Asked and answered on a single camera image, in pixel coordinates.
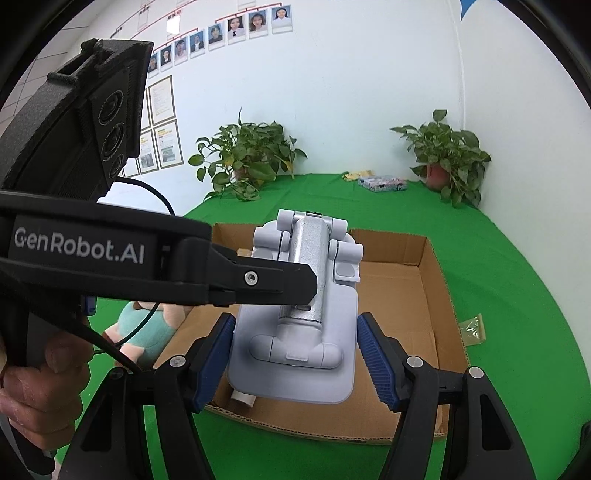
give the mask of stuffed toy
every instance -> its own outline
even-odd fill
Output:
[[[117,323],[105,330],[105,335],[113,343],[119,342],[142,322],[154,305],[130,301],[119,315]],[[148,323],[121,346],[121,353],[142,369],[152,368],[192,308],[161,303]]]

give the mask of white wall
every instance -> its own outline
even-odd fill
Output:
[[[138,0],[118,0],[81,40],[108,38],[138,5]],[[447,108],[452,125],[463,122],[448,1],[293,0],[291,5],[293,33],[225,46],[148,80],[173,75],[185,160],[196,152],[198,137],[236,122],[242,107],[244,120],[275,120],[298,139],[309,159],[296,173],[372,168],[412,176],[408,168],[414,159],[389,128],[428,121],[434,108]],[[149,22],[175,7],[176,0],[157,0]],[[181,32],[205,29],[234,12],[235,0],[193,2],[182,9]],[[137,26],[137,18],[127,22],[118,38],[132,37]],[[137,38],[165,43],[165,20]],[[179,213],[198,205],[210,190],[189,166],[139,178],[161,190]],[[106,201],[164,211],[150,194],[128,186],[116,185]]]
[[[466,127],[491,153],[482,210],[562,309],[591,373],[591,110],[560,62],[495,0],[460,26]]]

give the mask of snack package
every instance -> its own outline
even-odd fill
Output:
[[[484,322],[482,315],[478,314],[470,320],[460,323],[460,333],[464,345],[479,345],[486,340],[486,331],[484,330]]]
[[[359,180],[361,177],[373,177],[374,172],[372,170],[362,170],[362,171],[354,171],[354,172],[347,172],[343,175],[344,181],[355,181]]]
[[[363,177],[358,182],[362,187],[372,192],[391,192],[407,189],[407,184],[404,180],[390,176]]]

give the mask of blue gripper pad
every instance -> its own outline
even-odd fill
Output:
[[[216,394],[217,386],[230,358],[235,325],[236,319],[229,315],[197,376],[197,388],[193,397],[193,404],[197,412],[202,411]]]
[[[394,371],[363,315],[357,317],[357,344],[379,400],[390,410],[395,410],[399,399],[396,395]]]

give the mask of ceiling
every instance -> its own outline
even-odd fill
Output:
[[[0,110],[0,135],[20,111],[27,100],[45,83],[47,74],[61,67],[67,60],[68,51],[80,42],[89,25],[114,0],[94,0],[87,8],[74,17],[51,39],[37,58],[22,75],[16,87]]]

